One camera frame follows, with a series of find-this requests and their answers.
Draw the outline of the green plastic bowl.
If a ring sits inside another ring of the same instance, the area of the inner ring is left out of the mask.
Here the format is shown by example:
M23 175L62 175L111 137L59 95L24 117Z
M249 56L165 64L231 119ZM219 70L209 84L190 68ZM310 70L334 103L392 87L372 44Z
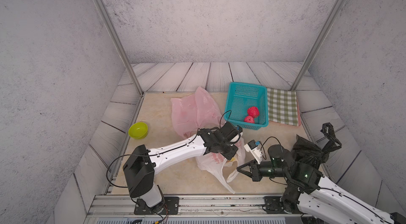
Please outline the green plastic bowl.
M144 122L136 122L129 130L128 134L133 139L144 139L148 135L148 125Z

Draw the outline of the pink plastic bag apple print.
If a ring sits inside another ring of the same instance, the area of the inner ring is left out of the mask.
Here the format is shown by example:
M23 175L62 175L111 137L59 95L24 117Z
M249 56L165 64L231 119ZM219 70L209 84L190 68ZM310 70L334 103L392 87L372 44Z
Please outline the pink plastic bag apple print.
M217 102L201 87L190 96L172 98L171 106L173 128L183 139L193 136L199 128L223 126L225 123Z

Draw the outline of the right aluminium frame post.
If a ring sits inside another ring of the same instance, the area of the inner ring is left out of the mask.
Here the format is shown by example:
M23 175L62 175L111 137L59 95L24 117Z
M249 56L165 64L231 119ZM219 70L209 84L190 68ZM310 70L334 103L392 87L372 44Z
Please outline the right aluminium frame post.
M338 17L341 9L344 7L346 3L346 0L335 0L333 3L333 6L331 10L329 11L329 14L320 29L320 32L317 35L317 38L315 42L313 43L311 49L309 50L304 62L302 63L302 66L295 78L295 81L291 87L291 91L297 90L302 78L305 76L306 71L310 68L313 60L315 59L319 49L321 48L325 38L327 37L329 31L331 30L332 26L334 25L334 22L336 18Z

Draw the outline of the pink white striped bag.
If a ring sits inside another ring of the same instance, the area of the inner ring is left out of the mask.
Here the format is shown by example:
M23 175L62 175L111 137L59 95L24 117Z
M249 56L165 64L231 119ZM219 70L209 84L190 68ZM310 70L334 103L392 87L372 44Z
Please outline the pink white striped bag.
M234 163L236 163L238 166L244 163L246 157L244 145L244 138L241 138L236 144L238 150L230 161L221 154L209 153L196 157L197 165L202 171L211 173L230 193L235 194L235 191L232 189L229 183L237 177L238 171L234 170L227 177L227 179L225 179L223 176L223 168L229 168Z

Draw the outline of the teal plastic perforated basket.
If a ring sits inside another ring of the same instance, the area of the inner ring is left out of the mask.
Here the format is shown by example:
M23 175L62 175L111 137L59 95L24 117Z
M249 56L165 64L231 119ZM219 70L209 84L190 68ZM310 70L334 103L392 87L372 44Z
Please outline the teal plastic perforated basket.
M259 116L254 118L253 123L245 122L244 119L251 107L258 108ZM255 131L267 127L269 125L267 88L249 83L230 83L224 118L234 125Z

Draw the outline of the green white checkered cloth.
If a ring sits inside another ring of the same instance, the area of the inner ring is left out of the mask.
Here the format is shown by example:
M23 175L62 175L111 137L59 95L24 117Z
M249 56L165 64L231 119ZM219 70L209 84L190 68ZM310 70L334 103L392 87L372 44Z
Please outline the green white checkered cloth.
M298 97L295 91L267 88L269 122L301 126Z

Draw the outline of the aluminium frame post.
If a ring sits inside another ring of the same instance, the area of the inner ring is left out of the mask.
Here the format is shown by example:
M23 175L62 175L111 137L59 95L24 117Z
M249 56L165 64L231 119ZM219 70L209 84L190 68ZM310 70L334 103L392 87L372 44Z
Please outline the aluminium frame post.
M302 78L305 76L306 71L310 68L313 60L315 59L319 49L321 48L325 38L327 37L329 31L331 30L332 26L334 25L334 22L336 18L338 17L341 9L344 7L346 3L346 0L335 0L333 3L333 6L331 10L329 11L329 14L320 29L320 32L317 35L317 38L315 42L313 43L311 49L309 50L304 62L302 63L302 66L295 78L295 81L291 87L291 91L297 90Z
M134 84L137 93L141 96L144 95L144 92L135 75L133 67L131 66L129 58L125 52L124 46L118 36L118 33L114 27L114 24L109 16L109 13L107 11L107 8L106 8L103 0L92 0L92 1L94 2L96 9L97 9L99 15L101 16L101 19L107 29L107 32L113 41L113 44L118 52L118 55L119 55L120 59L122 60L123 65L124 65L127 73L129 74L129 77L130 77L132 83Z

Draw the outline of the black plastic bag knotted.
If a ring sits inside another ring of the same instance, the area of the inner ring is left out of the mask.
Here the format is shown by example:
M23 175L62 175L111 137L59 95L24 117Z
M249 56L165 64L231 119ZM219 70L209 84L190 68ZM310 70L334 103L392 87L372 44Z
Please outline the black plastic bag knotted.
M297 141L291 151L291 155L296 162L319 169L321 164L327 162L330 153L341 149L342 143L337 139L334 126L331 123L324 123L320 131L328 139L323 148L297 135Z

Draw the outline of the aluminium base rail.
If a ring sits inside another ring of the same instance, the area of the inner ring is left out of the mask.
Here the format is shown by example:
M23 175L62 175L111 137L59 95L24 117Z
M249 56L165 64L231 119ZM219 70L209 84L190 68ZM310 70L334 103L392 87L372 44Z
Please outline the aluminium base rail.
M177 205L159 214L136 215L135 200L121 195L97 196L87 224L320 224L308 214L287 214L279 194L178 195Z

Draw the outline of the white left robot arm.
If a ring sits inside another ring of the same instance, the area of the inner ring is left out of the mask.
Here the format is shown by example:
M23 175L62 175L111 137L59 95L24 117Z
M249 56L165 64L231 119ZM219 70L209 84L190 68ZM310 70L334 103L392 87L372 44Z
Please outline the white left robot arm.
M123 165L130 197L142 199L149 208L163 205L163 194L154 182L156 174L189 158L211 153L230 161L242 135L242 127L226 122L221 128L198 129L191 137L161 148L136 147Z

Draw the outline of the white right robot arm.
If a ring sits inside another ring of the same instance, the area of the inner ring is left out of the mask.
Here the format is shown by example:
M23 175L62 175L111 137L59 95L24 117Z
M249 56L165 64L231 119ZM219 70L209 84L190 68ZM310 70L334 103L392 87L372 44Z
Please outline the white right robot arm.
M341 144L331 142L324 148L297 138L292 150L280 144L268 149L269 160L265 160L260 142L254 140L244 148L254 159L237 168L237 171L260 182L264 177L285 180L285 191L279 208L286 213L301 212L321 219L329 224L404 224L405 216L398 212L379 210L340 188L319 168L326 162L330 152L339 150Z

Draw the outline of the red apple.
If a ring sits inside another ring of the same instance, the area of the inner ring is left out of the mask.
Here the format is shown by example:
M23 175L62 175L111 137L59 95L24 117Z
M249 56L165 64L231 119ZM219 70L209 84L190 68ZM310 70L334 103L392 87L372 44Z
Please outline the red apple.
M246 117L244 118L244 122L254 124L254 123L255 123L255 119L254 119L252 116L246 116Z
M250 107L250 108L247 110L247 114L248 114L249 116L251 116L252 118L257 118L257 117L259 117L260 112L259 112L259 109L258 109L257 107L253 106L253 107Z

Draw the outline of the left aluminium frame post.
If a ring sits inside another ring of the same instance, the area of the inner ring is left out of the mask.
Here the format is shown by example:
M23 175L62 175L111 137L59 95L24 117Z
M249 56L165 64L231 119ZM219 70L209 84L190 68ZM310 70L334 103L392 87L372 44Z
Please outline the left aluminium frame post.
M99 15L101 16L101 19L107 29L107 32L113 41L113 44L118 52L118 55L119 55L120 59L122 60L123 65L124 65L127 73L129 74L129 77L130 77L132 83L134 84L137 93L141 96L144 95L144 92L135 75L133 67L131 66L129 58L125 52L124 46L118 36L118 33L114 27L114 24L109 16L109 13L107 11L107 8L106 8L103 0L92 0L92 1L94 2L96 9L97 9Z

